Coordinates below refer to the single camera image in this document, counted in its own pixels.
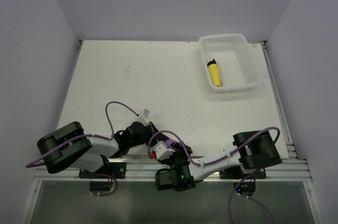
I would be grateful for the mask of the purple grey towel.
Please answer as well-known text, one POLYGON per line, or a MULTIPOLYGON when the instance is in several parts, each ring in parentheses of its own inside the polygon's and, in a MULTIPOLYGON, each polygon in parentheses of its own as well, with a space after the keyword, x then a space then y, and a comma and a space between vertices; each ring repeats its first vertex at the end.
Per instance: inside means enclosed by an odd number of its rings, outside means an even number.
MULTIPOLYGON (((184 148, 180 142, 174 141, 173 139, 168 139, 164 142, 164 144, 175 151, 177 155, 186 155, 184 148)), ((184 147, 187 150, 188 155, 191 155, 193 153, 192 149, 184 144, 184 147)))

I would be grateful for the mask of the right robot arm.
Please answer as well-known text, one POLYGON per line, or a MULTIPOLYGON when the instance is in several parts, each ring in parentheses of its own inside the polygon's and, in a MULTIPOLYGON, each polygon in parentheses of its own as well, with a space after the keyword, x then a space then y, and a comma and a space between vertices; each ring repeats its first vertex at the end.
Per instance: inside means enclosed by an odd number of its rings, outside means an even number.
POLYGON ((215 172, 235 168, 238 176, 247 178, 255 170, 282 163, 276 148, 276 139, 270 135, 271 127, 260 131, 242 132, 233 136, 233 142, 214 154, 193 158, 192 149, 179 137, 171 139, 167 131, 152 137, 156 144, 149 146, 150 158, 165 165, 155 174, 159 191, 173 189, 177 192, 195 188, 215 172))

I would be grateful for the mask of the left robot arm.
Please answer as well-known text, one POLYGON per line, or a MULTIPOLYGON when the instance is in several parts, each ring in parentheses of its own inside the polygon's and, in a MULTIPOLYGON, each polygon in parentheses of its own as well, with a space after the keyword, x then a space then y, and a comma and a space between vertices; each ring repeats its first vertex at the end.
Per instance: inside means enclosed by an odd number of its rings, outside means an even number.
POLYGON ((158 129, 152 122, 147 125, 133 122, 112 138, 108 138, 86 134, 79 122, 71 122, 42 137, 37 142, 37 147, 50 174, 73 167, 88 170, 98 178, 104 178, 110 171, 110 158, 125 156, 131 148, 137 146, 154 146, 159 140, 168 139, 164 134, 158 134, 149 143, 157 132, 158 129))

